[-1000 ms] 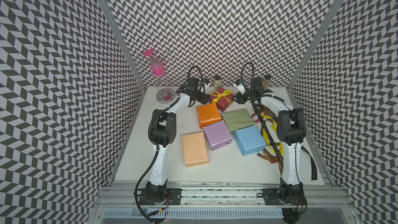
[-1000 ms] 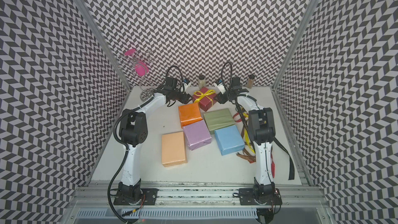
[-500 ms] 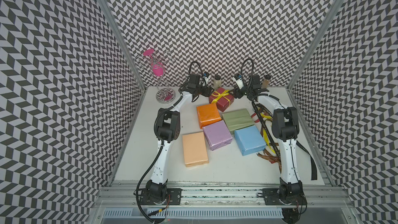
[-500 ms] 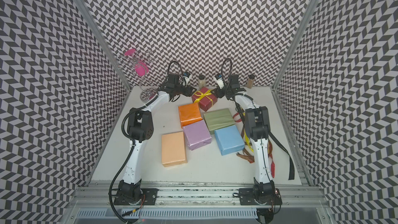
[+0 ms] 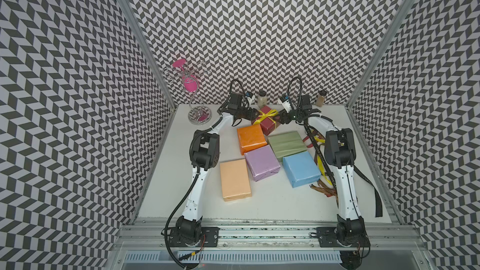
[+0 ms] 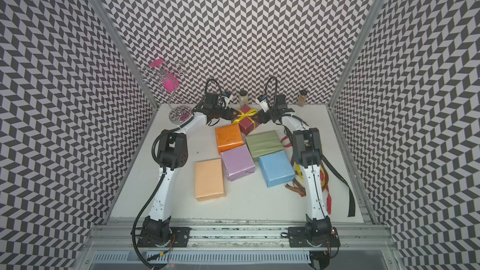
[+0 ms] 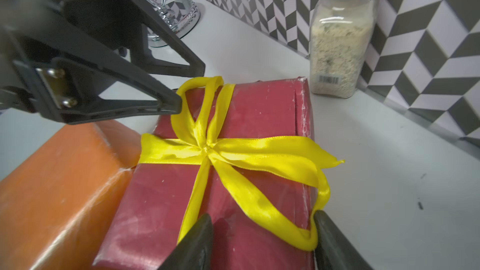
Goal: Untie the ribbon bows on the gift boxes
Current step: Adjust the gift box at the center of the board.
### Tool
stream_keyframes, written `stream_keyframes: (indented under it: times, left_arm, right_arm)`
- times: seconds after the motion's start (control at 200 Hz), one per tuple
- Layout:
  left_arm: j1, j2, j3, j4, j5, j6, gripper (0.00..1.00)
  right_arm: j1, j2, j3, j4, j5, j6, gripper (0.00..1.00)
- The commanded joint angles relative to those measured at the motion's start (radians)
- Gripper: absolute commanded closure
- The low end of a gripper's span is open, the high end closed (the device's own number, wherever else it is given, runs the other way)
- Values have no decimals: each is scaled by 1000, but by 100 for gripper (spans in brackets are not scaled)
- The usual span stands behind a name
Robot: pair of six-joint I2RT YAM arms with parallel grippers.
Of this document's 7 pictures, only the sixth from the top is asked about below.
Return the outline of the maroon gift box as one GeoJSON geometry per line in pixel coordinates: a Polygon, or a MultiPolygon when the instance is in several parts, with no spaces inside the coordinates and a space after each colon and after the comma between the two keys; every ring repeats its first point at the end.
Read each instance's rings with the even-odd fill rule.
{"type": "MultiPolygon", "coordinates": [[[[243,108],[241,108],[240,110],[242,110],[246,113],[250,109],[252,109],[252,108],[250,108],[248,105],[246,105],[243,108]]],[[[250,133],[252,133],[256,128],[258,128],[260,126],[260,123],[256,122],[256,128],[254,128],[253,123],[248,118],[245,118],[238,125],[239,125],[240,131],[242,132],[242,134],[247,136],[250,133]]]]}

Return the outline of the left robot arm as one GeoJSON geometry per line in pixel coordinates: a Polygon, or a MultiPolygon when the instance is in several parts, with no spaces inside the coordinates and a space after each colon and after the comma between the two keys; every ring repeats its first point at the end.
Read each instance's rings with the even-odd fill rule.
{"type": "Polygon", "coordinates": [[[188,160],[188,138],[212,120],[233,120],[238,112],[229,107],[233,95],[230,92],[208,92],[195,107],[177,106],[169,112],[169,120],[176,125],[165,129],[154,140],[151,148],[153,160],[159,166],[159,181],[141,211],[150,207],[139,236],[137,225],[132,228],[132,237],[141,247],[166,247],[173,244],[170,229],[171,208],[168,196],[175,184],[176,175],[188,160]]]}

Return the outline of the peach gift box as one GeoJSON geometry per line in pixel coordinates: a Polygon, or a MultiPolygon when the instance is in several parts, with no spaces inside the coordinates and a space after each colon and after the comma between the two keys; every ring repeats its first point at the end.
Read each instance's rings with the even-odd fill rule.
{"type": "Polygon", "coordinates": [[[221,159],[201,161],[195,164],[195,198],[198,201],[213,200],[226,196],[221,159]]]}

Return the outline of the purple gift box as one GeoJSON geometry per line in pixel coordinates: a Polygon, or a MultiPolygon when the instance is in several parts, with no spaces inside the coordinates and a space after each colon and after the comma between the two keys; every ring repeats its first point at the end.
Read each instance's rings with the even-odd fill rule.
{"type": "Polygon", "coordinates": [[[229,181],[238,180],[255,172],[255,163],[245,144],[222,152],[221,159],[229,181]]]}

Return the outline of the green gift box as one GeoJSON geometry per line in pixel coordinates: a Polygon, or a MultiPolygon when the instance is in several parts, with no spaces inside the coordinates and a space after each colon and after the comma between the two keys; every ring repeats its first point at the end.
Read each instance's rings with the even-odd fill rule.
{"type": "Polygon", "coordinates": [[[246,144],[254,162],[258,162],[261,156],[284,150],[276,131],[250,134],[246,136],[246,144]]]}

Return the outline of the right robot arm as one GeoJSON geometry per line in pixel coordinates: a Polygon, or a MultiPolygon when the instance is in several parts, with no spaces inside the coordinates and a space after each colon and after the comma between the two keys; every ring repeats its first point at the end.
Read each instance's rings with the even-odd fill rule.
{"type": "Polygon", "coordinates": [[[254,119],[261,124],[272,121],[284,127],[292,146],[292,157],[300,167],[304,178],[304,187],[308,199],[305,238],[313,247],[327,246],[331,239],[332,225],[321,186],[321,149],[320,132],[309,127],[304,120],[295,115],[295,111],[281,103],[270,104],[266,96],[255,99],[260,107],[254,119]]]}

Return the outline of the orange gift box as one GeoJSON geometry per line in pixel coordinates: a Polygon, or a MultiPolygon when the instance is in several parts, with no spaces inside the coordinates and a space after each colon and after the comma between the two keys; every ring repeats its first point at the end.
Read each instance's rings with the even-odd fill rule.
{"type": "Polygon", "coordinates": [[[239,124],[217,127],[215,129],[215,135],[219,154],[245,144],[239,124]]]}

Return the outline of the brown ribbon of purple box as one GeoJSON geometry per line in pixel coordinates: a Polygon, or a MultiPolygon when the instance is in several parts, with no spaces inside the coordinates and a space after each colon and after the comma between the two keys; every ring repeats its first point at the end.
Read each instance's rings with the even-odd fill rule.
{"type": "MultiPolygon", "coordinates": [[[[290,159],[290,162],[291,162],[291,165],[292,167],[294,166],[294,157],[291,157],[290,159]]],[[[324,169],[325,169],[325,173],[326,173],[326,184],[324,186],[321,185],[321,189],[322,189],[322,194],[324,195],[324,197],[327,197],[327,198],[330,198],[330,189],[329,189],[329,186],[328,186],[328,183],[329,183],[329,175],[326,171],[326,168],[325,168],[325,164],[323,162],[321,162],[321,165],[323,165],[324,169]]],[[[306,196],[306,189],[305,189],[305,183],[302,182],[300,180],[300,177],[295,175],[295,178],[294,180],[292,181],[292,185],[290,184],[285,184],[285,187],[291,191],[294,191],[295,193],[298,193],[301,197],[305,197],[306,196]]]]}

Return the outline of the blue gift box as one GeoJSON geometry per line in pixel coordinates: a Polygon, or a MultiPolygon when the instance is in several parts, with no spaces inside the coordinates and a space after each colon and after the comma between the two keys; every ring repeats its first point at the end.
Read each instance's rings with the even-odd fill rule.
{"type": "Polygon", "coordinates": [[[295,171],[284,151],[260,156],[259,166],[268,188],[290,183],[295,179],[295,171]]]}

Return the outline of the yellow ribbon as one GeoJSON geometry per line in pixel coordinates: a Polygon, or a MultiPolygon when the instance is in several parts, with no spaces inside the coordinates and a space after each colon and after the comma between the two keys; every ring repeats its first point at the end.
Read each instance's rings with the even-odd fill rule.
{"type": "MultiPolygon", "coordinates": [[[[296,171],[296,175],[300,177],[300,180],[304,183],[305,182],[305,179],[303,177],[303,173],[301,171],[301,168],[298,164],[294,163],[294,166],[293,166],[294,170],[296,171]]],[[[321,165],[321,175],[320,175],[320,178],[321,178],[321,185],[324,186],[326,184],[326,173],[325,173],[325,168],[323,167],[323,165],[321,165]]]]}
{"type": "Polygon", "coordinates": [[[256,121],[253,119],[253,116],[255,116],[258,113],[256,109],[250,109],[247,112],[244,112],[241,109],[239,109],[238,112],[239,112],[239,115],[237,115],[237,118],[232,122],[232,124],[239,124],[242,120],[247,118],[252,122],[254,128],[256,128],[256,121]]]}

